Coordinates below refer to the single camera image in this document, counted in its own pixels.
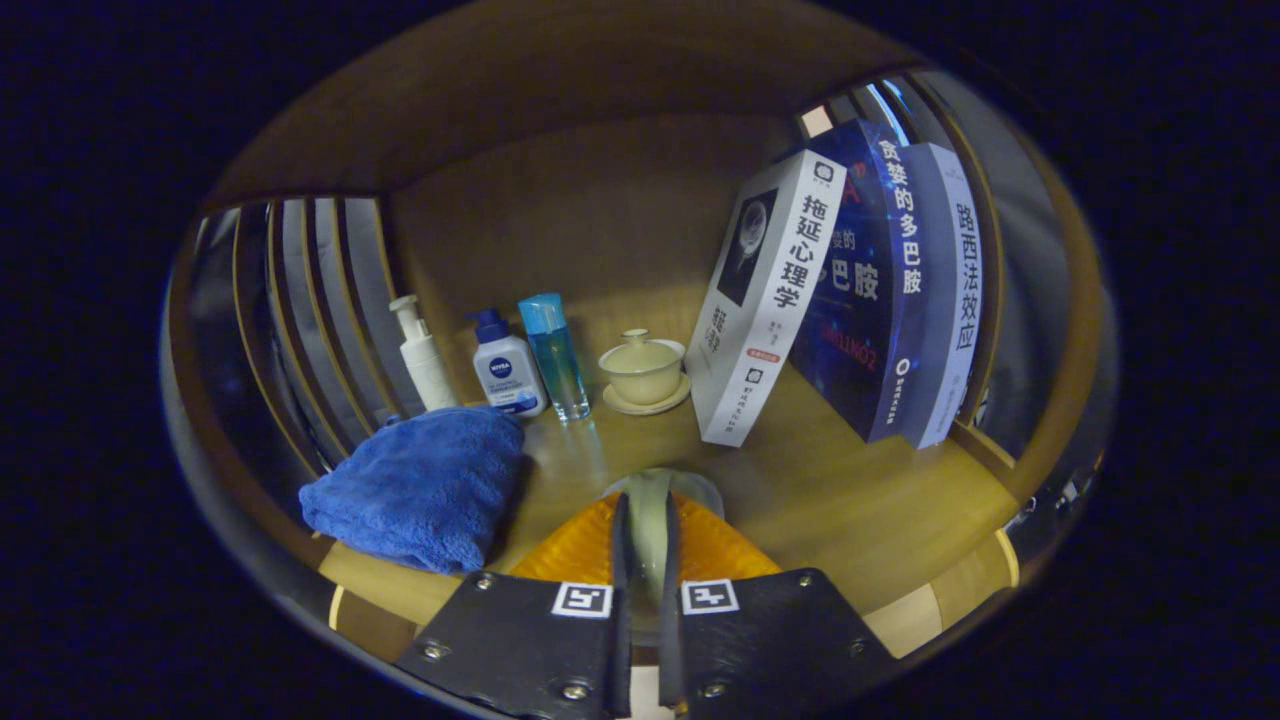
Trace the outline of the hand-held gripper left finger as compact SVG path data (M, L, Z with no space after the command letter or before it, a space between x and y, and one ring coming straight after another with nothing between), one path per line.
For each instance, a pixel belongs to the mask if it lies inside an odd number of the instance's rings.
M605 496L509 573L467 575L396 666L513 719L630 712L628 501Z

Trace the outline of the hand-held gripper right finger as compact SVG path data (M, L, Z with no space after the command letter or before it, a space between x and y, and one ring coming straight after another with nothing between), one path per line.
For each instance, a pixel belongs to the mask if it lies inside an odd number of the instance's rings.
M819 569L785 571L718 515L667 501L659 698L681 719L832 719L896 661Z

